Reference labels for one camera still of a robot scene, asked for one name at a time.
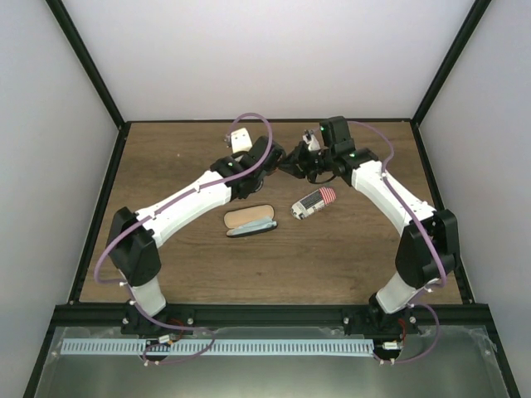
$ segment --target wood grain surface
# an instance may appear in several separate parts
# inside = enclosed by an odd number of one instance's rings
[[[105,247],[110,222],[122,206],[150,206],[184,188],[214,161],[230,154],[223,142],[229,124],[133,124],[114,181],[89,275],[84,302],[122,302],[118,286],[97,285],[94,264]],[[275,123],[275,141],[287,152],[312,123]],[[253,139],[266,133],[262,124],[241,124]],[[392,141],[396,155],[389,170],[418,197],[431,200],[417,147],[408,123],[375,123]],[[386,144],[376,134],[351,126],[357,148],[369,147],[381,159]],[[276,172],[245,201],[218,207],[176,233],[160,250],[158,280],[170,303],[366,303],[395,272],[399,242],[391,222],[362,194],[342,180],[331,183],[337,201],[306,220],[290,208],[316,189],[305,180]],[[223,216],[238,208],[271,204],[278,228],[246,238],[226,237]],[[103,278],[119,276],[106,260]],[[431,303],[460,303],[453,274],[447,287],[427,298]]]

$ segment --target black frame bar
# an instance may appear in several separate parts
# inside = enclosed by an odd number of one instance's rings
[[[95,214],[90,224],[89,234],[81,255],[80,263],[76,273],[76,278],[72,285],[69,303],[56,306],[55,312],[50,322],[50,327],[44,338],[41,351],[38,355],[36,365],[27,385],[25,398],[31,398],[37,391],[42,368],[46,361],[53,333],[58,327],[121,327],[122,319],[126,314],[128,305],[125,303],[79,303],[80,292],[85,282],[90,259],[95,248],[95,240],[99,233],[101,222],[105,214],[107,202],[110,197],[114,179],[118,171],[119,163],[124,151],[125,142],[129,134],[132,123],[142,122],[172,122],[171,120],[146,120],[139,122],[125,123],[110,92],[108,91],[95,63],[83,43],[79,32],[71,20],[61,0],[46,0],[49,8],[53,12],[61,29],[71,44],[80,63],[83,65],[86,74],[98,92],[102,102],[107,108],[111,118],[119,129],[118,138],[114,145],[114,150],[110,159],[110,164],[105,174],[105,180],[96,204]],[[446,78],[451,73],[454,64],[457,62],[466,43],[472,36],[475,27],[489,6],[490,0],[475,0],[465,21],[463,22],[450,50],[445,56],[434,80],[415,115],[409,118],[394,119],[351,119],[361,122],[408,122],[412,127],[413,138],[417,144],[417,149],[421,157],[422,167],[426,175],[428,187],[434,205],[437,209],[443,208],[441,194],[436,185],[436,179],[431,170],[431,165],[421,139],[419,125],[425,118],[429,108],[435,101],[439,91],[444,85]],[[271,122],[319,122],[320,119],[272,119]],[[214,120],[175,120],[180,123],[230,123],[228,119]],[[474,303],[470,284],[466,277],[465,270],[460,267],[455,272],[460,296],[463,304],[434,305],[437,315],[443,325],[477,325],[485,326],[491,341],[497,346],[496,358],[502,370],[505,385],[511,398],[519,398],[518,388],[514,381],[509,363],[504,354],[501,341],[499,340],[494,321],[490,314],[488,305]],[[188,305],[169,304],[172,312],[192,313],[194,324],[212,328],[224,328],[230,326],[322,326],[322,327],[342,327],[343,316],[352,311],[364,309],[364,305]],[[414,308],[413,315],[417,318],[419,325],[434,324],[431,315],[423,308]]]

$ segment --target package with red and white stripes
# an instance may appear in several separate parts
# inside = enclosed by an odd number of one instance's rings
[[[330,187],[321,187],[303,197],[291,207],[291,214],[297,220],[303,220],[315,212],[324,209],[335,201],[335,191]]]

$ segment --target gray floor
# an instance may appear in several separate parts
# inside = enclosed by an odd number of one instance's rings
[[[137,357],[50,357],[37,397],[506,397],[485,333],[443,331],[429,357],[394,367],[345,357],[201,357],[147,368]],[[427,336],[409,337],[403,355],[423,350]]]

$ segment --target white backdrop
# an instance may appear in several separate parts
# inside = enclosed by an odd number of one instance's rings
[[[491,308],[522,396],[531,396],[529,20],[526,0],[492,2],[421,126],[472,289]]]
[[[20,398],[117,131],[44,1],[2,2],[0,53],[0,396]]]
[[[411,117],[472,0],[65,0],[125,119]]]

